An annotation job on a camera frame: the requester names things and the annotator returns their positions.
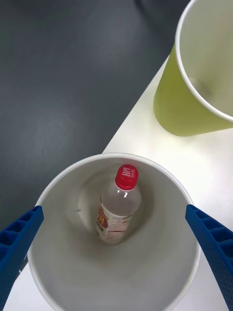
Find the plastic bottle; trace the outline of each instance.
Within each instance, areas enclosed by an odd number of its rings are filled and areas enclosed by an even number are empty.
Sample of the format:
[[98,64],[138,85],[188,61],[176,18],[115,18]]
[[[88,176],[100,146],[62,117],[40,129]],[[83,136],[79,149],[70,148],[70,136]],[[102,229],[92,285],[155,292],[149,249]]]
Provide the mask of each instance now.
[[132,214],[141,203],[137,179],[137,169],[132,165],[123,165],[115,180],[103,189],[96,223],[96,231],[102,241],[115,244],[124,238]]

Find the red bottle cap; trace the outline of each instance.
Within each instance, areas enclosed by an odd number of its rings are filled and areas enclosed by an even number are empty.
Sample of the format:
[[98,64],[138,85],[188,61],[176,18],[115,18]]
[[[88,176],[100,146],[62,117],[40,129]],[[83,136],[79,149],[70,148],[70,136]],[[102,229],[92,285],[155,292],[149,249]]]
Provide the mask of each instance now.
[[116,174],[116,185],[122,190],[132,190],[136,186],[138,171],[132,165],[122,165]]

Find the paper cup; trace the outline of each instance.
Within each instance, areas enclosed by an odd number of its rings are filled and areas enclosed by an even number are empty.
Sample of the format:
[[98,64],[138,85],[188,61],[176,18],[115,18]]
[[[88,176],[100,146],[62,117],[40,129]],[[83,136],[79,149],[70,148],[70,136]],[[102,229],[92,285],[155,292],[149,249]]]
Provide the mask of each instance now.
[[[108,245],[95,233],[100,193],[123,164],[137,167],[143,200],[126,239]],[[28,259],[38,289],[56,311],[172,310],[199,261],[185,220],[191,202],[171,173],[136,155],[95,155],[73,164],[37,202],[45,219]]]
[[169,132],[233,127],[233,1],[192,0],[184,10],[154,112]]

